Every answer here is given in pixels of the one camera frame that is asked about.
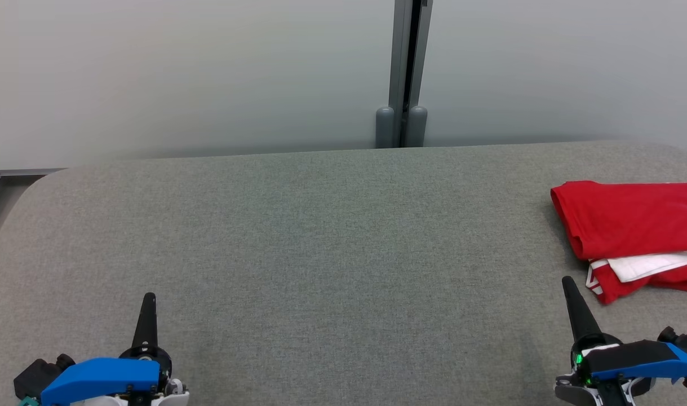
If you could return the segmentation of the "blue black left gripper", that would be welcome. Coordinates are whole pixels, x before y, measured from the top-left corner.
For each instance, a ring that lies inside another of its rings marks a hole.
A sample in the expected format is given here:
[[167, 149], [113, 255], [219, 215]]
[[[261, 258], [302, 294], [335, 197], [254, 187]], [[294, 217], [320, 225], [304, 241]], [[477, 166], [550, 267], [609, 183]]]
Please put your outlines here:
[[118, 358], [91, 358], [66, 368], [43, 391], [42, 406], [73, 406], [107, 396], [127, 406], [153, 406], [165, 392], [172, 360], [158, 347], [156, 295], [143, 296], [130, 349]]

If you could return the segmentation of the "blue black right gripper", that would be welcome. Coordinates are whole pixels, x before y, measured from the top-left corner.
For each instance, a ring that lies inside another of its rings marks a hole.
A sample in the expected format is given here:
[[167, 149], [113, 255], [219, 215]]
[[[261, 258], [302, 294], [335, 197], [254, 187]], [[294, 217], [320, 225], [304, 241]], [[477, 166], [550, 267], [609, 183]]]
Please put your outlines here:
[[575, 342], [572, 348], [573, 406], [635, 406], [635, 398], [668, 379], [687, 388], [687, 354], [670, 343], [639, 340], [622, 343], [601, 329], [570, 276], [561, 280]]

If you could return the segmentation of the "red garment with white label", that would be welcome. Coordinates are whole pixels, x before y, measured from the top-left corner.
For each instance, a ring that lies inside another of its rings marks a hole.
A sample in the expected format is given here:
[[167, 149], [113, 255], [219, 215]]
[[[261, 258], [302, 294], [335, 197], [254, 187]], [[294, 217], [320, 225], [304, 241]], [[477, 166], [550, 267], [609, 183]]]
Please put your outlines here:
[[687, 251], [687, 183], [581, 180], [550, 197], [578, 259]]

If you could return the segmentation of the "grey partition post with feet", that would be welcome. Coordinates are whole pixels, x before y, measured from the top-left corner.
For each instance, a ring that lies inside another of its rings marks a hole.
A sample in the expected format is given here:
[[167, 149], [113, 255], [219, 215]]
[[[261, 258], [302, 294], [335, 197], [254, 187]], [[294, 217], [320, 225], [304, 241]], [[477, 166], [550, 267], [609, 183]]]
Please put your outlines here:
[[376, 148], [423, 147], [419, 97], [434, 0], [395, 0], [388, 105], [376, 112]]

